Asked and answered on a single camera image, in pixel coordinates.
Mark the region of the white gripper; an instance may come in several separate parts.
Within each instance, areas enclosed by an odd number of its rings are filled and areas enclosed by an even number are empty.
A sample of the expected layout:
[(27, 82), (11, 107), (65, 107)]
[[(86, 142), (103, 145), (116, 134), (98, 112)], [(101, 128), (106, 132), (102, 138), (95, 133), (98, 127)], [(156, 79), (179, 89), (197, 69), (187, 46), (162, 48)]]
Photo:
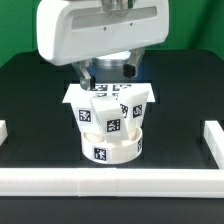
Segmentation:
[(134, 0), (121, 11), (111, 11), (103, 0), (41, 0), (36, 28), (40, 55), (57, 66), (73, 63), (81, 88), (92, 91), (95, 77), (84, 60), (131, 50), (123, 75), (136, 77), (145, 54), (142, 47), (168, 36), (169, 3)]

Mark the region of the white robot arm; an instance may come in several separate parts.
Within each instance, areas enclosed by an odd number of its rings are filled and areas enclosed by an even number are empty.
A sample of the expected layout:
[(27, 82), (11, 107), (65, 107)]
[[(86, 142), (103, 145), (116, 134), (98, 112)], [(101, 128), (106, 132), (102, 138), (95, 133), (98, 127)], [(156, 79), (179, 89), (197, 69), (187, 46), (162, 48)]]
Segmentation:
[(168, 0), (41, 0), (36, 16), (37, 46), (48, 62), (71, 64), (85, 90), (94, 86), (91, 63), (119, 65), (132, 78), (145, 48), (169, 32)]

